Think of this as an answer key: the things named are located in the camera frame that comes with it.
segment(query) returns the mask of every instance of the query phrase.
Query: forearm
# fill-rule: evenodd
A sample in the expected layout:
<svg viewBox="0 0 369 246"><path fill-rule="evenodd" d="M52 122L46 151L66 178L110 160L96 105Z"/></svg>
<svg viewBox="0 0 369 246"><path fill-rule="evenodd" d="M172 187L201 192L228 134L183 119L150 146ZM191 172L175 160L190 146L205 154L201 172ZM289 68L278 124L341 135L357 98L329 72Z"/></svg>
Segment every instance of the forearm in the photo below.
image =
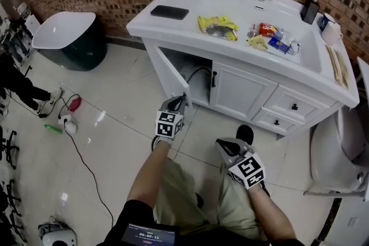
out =
<svg viewBox="0 0 369 246"><path fill-rule="evenodd" d="M272 245L295 239L296 234L287 216L272 201L259 184L248 190L257 220Z"/></svg>
<svg viewBox="0 0 369 246"><path fill-rule="evenodd" d="M154 209L169 149L170 145L164 141L160 141L156 145L136 176L127 201L139 200Z"/></svg>

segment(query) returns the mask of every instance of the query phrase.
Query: drawer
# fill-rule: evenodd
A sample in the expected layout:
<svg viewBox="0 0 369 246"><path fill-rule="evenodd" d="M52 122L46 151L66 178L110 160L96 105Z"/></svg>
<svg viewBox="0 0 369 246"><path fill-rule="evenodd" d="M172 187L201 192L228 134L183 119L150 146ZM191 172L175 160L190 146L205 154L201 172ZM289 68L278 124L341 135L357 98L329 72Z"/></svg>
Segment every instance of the drawer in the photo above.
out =
<svg viewBox="0 0 369 246"><path fill-rule="evenodd" d="M264 108L261 108L251 122L281 135L287 135L304 125Z"/></svg>
<svg viewBox="0 0 369 246"><path fill-rule="evenodd" d="M263 107L302 123L313 120L329 108L324 103L282 85L276 88Z"/></svg>

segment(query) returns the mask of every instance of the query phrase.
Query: white countertop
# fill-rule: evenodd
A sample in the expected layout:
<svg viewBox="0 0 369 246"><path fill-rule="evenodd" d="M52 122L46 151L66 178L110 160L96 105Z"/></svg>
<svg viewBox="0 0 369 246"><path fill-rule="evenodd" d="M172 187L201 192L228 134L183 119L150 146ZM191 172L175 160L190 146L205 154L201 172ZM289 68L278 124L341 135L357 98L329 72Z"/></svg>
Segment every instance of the white countertop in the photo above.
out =
<svg viewBox="0 0 369 246"><path fill-rule="evenodd" d="M150 12L157 5L181 7L190 12L183 20L151 16ZM301 8L302 5L293 0L154 0L129 22L127 29L133 36L200 48L254 64L310 86L349 107L355 107L359 103L359 94L343 42L339 41L333 47L342 53L347 65L348 90L334 80L332 64L316 23L319 17L312 25L306 24L300 18ZM240 28L237 32L238 41L202 33L197 16L227 16ZM271 47L267 51L249 47L246 43L247 33L253 24L260 22L289 32L300 41L300 52L292 56Z"/></svg>

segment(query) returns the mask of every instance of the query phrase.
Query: blue package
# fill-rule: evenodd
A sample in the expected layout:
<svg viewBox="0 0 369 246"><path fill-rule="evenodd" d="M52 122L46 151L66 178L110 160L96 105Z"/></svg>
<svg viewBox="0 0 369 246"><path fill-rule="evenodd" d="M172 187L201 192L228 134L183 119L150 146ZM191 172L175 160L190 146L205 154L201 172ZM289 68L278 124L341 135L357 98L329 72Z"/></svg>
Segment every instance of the blue package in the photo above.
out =
<svg viewBox="0 0 369 246"><path fill-rule="evenodd" d="M270 46L273 46L275 49L286 54L289 51L289 46L279 41L277 38L272 37L272 39L268 42Z"/></svg>

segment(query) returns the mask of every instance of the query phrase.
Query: cup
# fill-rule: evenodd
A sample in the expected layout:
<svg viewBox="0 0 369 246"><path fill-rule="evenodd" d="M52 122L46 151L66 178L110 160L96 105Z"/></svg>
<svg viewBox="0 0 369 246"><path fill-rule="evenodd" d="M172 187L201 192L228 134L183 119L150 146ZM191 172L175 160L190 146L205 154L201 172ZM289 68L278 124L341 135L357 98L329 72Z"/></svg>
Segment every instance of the cup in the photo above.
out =
<svg viewBox="0 0 369 246"><path fill-rule="evenodd" d="M329 46L334 45L342 39L341 26L337 23L328 22L322 32L322 38Z"/></svg>
<svg viewBox="0 0 369 246"><path fill-rule="evenodd" d="M322 31L324 31L325 27L327 26L329 22L336 23L335 19L330 14L325 13L322 17L322 21L321 21L319 28Z"/></svg>

